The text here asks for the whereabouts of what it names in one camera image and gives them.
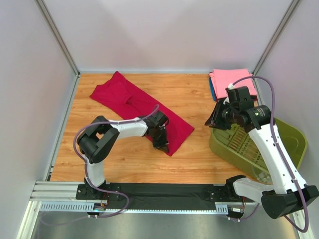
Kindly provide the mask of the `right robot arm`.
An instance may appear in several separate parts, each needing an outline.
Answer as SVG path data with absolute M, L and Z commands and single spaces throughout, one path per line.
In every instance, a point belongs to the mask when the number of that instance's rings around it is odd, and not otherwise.
M 272 179 L 271 185 L 258 183 L 243 175 L 227 179 L 231 195 L 242 196 L 262 205 L 272 219 L 303 210 L 318 196 L 315 185 L 308 185 L 297 171 L 281 140 L 272 111 L 255 106 L 248 87 L 226 89 L 227 97 L 217 101 L 205 122 L 214 131 L 229 132 L 239 126 L 257 146 Z

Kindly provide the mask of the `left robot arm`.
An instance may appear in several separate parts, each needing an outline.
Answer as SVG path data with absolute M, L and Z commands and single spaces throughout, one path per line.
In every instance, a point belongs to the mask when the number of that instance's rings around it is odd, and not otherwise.
M 169 153 L 166 126 L 168 117 L 161 111 L 129 120 L 107 120 L 98 116 L 80 134 L 75 136 L 74 145 L 85 163 L 84 183 L 77 189 L 78 200 L 106 200 L 107 185 L 103 161 L 111 152 L 115 142 L 128 137 L 149 137 L 153 148 Z

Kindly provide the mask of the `crimson red t shirt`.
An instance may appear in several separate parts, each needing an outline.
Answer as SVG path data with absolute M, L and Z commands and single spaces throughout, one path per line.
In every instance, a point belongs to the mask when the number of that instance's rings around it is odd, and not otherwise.
M 110 108 L 125 120 L 148 115 L 155 105 L 159 105 L 159 111 L 163 112 L 169 119 L 169 124 L 166 127 L 168 156 L 172 156 L 194 131 L 193 126 L 128 81 L 118 71 L 104 84 L 97 85 L 90 98 Z

